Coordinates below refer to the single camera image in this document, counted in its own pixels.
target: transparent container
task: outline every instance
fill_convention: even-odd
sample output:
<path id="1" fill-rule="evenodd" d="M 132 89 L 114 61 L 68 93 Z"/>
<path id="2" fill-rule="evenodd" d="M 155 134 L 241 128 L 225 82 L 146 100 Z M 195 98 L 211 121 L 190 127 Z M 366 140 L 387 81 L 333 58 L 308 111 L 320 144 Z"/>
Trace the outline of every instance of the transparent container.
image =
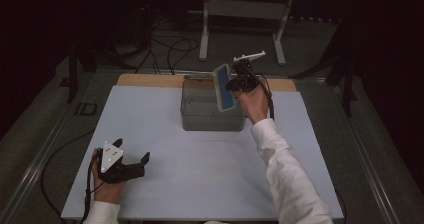
<path id="1" fill-rule="evenodd" d="M 212 76 L 185 78 L 180 110 L 186 131 L 241 131 L 246 122 L 238 102 L 236 108 L 225 112 L 218 110 Z"/>

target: gray carpet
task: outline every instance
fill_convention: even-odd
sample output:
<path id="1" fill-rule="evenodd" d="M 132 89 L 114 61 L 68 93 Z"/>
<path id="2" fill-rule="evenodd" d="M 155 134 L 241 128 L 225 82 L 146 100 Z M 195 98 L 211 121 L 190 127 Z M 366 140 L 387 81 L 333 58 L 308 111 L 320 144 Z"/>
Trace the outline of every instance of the gray carpet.
<path id="1" fill-rule="evenodd" d="M 267 55 L 254 61 L 255 72 L 283 77 L 292 75 L 319 62 L 335 27 L 333 24 L 321 22 L 289 22 L 282 41 L 287 60 L 287 65 L 283 68 L 276 65 L 270 33 L 222 30 L 217 27 L 215 31 L 211 30 L 207 61 L 198 60 L 197 49 L 178 63 L 176 69 L 208 72 L 222 63 L 230 63 L 235 56 L 265 50 Z M 200 32 L 196 30 L 196 27 L 180 30 L 158 29 L 154 34 L 157 36 L 180 35 L 200 41 Z M 155 37 L 158 40 L 160 38 L 168 45 L 178 40 L 172 37 Z M 184 45 L 188 43 L 182 42 L 178 47 L 188 47 Z M 168 68 L 168 51 L 169 49 L 163 45 L 153 43 L 153 52 L 157 56 L 156 61 L 159 67 L 163 69 L 162 72 L 166 72 L 165 69 Z M 171 60 L 176 61 L 182 53 L 172 52 L 171 54 Z M 128 63 L 137 66 L 143 59 L 143 55 Z M 154 59 L 149 57 L 140 72 L 153 72 L 153 65 Z M 363 91 L 360 80 L 355 79 L 354 82 L 354 92 L 358 100 L 352 102 L 353 117 L 346 118 L 339 111 L 339 97 L 334 95 L 334 90 L 316 81 L 318 80 L 316 78 L 325 77 L 327 71 L 316 73 L 314 78 L 298 81 L 296 86 L 305 101 L 334 187 L 340 194 L 340 201 L 346 205 L 347 223 L 387 223 L 384 215 L 381 214 L 367 176 L 364 174 L 361 159 L 355 150 L 355 139 L 349 130 L 349 122 L 354 124 L 399 221 L 422 223 L 424 220 L 422 194 L 414 185 L 399 158 L 387 131 Z M 50 137 L 54 141 L 52 147 L 45 153 L 47 157 L 55 150 L 66 146 L 51 159 L 45 172 L 44 184 L 54 205 L 59 210 L 63 208 L 82 157 L 87 151 L 92 135 L 90 131 L 96 127 L 109 91 L 123 72 L 129 71 L 107 63 L 102 63 L 94 75 L 80 71 L 80 96 L 73 104 L 66 104 L 67 89 L 58 87 L 62 77 L 66 76 L 66 60 L 58 66 L 57 77 L 46 86 L 31 107 L 1 140 L 0 194 L 2 200 L 12 198 L 27 167 Z M 95 115 L 75 115 L 79 102 L 96 104 L 98 109 Z M 64 119 L 61 131 L 52 138 L 50 134 L 52 130 L 55 130 L 63 110 L 68 110 L 69 115 Z M 37 179 L 35 185 L 29 186 L 27 194 L 20 196 L 22 201 L 11 215 L 9 223 L 59 223 L 59 219 L 42 196 L 39 174 L 35 175 Z M 8 203 L 1 202 L 1 210 L 5 210 Z"/>

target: person's left hand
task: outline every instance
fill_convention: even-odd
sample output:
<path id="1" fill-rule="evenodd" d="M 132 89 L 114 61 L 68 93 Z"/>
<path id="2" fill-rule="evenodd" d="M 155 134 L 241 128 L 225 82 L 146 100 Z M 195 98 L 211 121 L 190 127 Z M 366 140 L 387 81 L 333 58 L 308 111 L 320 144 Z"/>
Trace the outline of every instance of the person's left hand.
<path id="1" fill-rule="evenodd" d="M 97 149 L 94 150 L 93 157 L 96 154 L 97 154 Z M 94 200 L 112 203 L 112 204 L 118 204 L 119 200 L 121 199 L 122 191 L 124 190 L 125 184 L 127 182 L 120 182 L 116 184 L 106 183 L 99 178 L 97 168 L 98 168 L 97 162 L 94 161 L 93 168 L 91 169 L 91 172 L 93 173 L 93 178 L 94 178 L 94 189 L 101 185 L 97 190 L 94 191 Z"/>

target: person's arm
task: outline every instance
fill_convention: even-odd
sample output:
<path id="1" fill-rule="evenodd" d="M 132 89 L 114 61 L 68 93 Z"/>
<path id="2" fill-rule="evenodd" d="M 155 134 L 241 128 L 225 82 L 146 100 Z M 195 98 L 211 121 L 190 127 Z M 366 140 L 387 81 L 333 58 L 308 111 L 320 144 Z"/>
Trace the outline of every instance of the person's arm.
<path id="1" fill-rule="evenodd" d="M 119 200 L 126 182 L 118 184 L 103 183 L 98 177 L 97 163 L 93 163 L 92 173 L 94 188 L 94 202 L 84 224 L 118 224 L 120 209 Z"/>
<path id="2" fill-rule="evenodd" d="M 253 127 L 251 133 L 266 164 L 266 178 L 280 223 L 332 223 L 326 203 L 291 146 L 267 118 L 268 103 L 260 86 L 249 93 L 234 92 Z"/>

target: white sleeve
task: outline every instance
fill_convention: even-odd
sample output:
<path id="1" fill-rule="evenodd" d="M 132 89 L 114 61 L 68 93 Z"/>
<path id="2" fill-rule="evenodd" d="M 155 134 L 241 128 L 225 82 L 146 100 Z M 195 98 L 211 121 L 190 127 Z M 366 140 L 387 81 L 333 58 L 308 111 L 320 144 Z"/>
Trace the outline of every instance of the white sleeve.
<path id="1" fill-rule="evenodd" d="M 84 224 L 118 224 L 120 205 L 94 201 Z"/>
<path id="2" fill-rule="evenodd" d="M 256 123 L 251 133 L 266 164 L 266 178 L 279 223 L 332 223 L 327 204 L 293 156 L 272 119 Z"/>

